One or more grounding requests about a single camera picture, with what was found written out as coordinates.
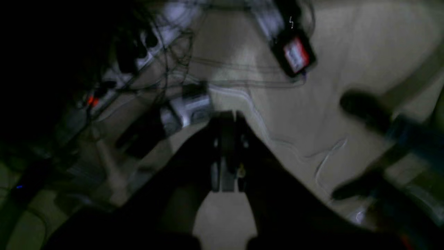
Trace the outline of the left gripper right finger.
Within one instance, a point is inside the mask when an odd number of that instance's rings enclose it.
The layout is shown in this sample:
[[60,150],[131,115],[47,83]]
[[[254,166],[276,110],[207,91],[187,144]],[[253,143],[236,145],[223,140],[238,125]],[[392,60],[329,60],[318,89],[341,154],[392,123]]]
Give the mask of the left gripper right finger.
[[251,207],[257,235],[248,250],[405,250],[396,235],[356,226],[330,209],[282,166],[253,132],[244,114],[242,123],[244,193]]

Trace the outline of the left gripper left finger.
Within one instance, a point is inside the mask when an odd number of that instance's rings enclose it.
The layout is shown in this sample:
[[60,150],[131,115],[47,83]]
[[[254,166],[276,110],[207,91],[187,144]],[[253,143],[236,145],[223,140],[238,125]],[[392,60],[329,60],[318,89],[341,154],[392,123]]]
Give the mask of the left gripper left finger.
[[214,115],[123,206],[79,210],[54,232],[46,250],[201,250],[193,227],[212,190],[219,132]]

